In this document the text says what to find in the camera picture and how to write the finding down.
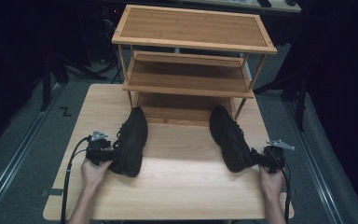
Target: bottom shelf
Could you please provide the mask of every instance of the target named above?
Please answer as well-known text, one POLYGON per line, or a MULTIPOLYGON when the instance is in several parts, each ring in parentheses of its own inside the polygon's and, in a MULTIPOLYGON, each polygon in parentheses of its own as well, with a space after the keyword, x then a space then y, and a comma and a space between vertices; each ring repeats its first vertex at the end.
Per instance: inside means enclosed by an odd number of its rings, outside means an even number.
POLYGON ((133 101, 151 123, 209 126, 216 105, 224 106, 232 117, 235 113, 234 100, 227 97, 136 92, 133 101))

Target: forearm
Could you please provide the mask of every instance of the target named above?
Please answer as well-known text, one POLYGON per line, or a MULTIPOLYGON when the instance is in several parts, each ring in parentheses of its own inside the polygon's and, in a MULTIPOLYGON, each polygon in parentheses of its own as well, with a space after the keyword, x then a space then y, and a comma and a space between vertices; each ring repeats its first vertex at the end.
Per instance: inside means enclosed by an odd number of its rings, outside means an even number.
POLYGON ((69 219, 70 224, 90 223, 92 206, 94 205, 96 191, 97 190, 94 187, 85 187, 82 189, 77 200, 74 213, 69 219))
POLYGON ((283 211, 278 197, 265 195, 266 217, 268 224, 284 224, 283 211))

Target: shoe rack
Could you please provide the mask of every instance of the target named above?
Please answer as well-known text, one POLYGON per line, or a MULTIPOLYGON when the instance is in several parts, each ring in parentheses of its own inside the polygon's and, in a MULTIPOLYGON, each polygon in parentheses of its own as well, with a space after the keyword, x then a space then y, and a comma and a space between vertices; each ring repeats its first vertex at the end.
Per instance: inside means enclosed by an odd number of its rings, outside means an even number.
POLYGON ((148 122, 208 126, 215 105, 236 119, 268 54, 275 54, 258 15, 171 7, 127 5, 112 42, 118 45, 123 91, 131 107, 141 106, 148 122), (126 64, 123 45, 130 46, 126 64), (168 47, 175 52, 135 50, 168 47), (243 57, 184 54, 180 49, 236 52, 243 57), (250 77, 246 61, 261 54, 250 77), (241 98, 239 105, 234 98, 241 98))

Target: black shoe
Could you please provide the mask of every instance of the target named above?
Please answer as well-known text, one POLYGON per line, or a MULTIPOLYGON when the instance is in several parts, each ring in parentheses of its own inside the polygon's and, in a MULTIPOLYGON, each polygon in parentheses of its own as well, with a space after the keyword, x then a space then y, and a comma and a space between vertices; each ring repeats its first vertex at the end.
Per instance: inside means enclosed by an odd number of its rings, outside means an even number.
POLYGON ((253 165, 243 131, 224 107, 217 105, 213 109, 209 123, 213 140, 222 149, 228 170, 237 173, 253 165))
POLYGON ((142 165, 142 151, 147 140, 147 122, 144 111, 136 106, 117 133, 118 140, 113 147, 118 148, 118 158, 109 169, 116 174, 135 177, 142 165))

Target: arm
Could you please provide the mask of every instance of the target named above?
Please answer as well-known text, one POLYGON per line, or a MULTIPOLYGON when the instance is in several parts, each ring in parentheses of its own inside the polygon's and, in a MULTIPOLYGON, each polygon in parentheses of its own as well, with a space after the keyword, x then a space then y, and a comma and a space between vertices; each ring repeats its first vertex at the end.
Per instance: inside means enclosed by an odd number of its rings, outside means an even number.
POLYGON ((103 177, 107 168, 111 164, 111 161, 107 161, 104 164, 97 166, 92 164, 91 161, 85 159, 81 166, 81 175, 83 177, 83 189, 77 200, 74 213, 69 219, 69 223, 90 223, 90 217, 92 212, 92 206, 95 202, 95 195, 98 188, 103 182, 103 177))
POLYGON ((269 174, 266 168, 259 165, 260 184, 264 193, 264 203, 266 207, 266 217, 268 224, 286 223, 281 209, 279 197, 284 183, 282 171, 276 174, 269 174))

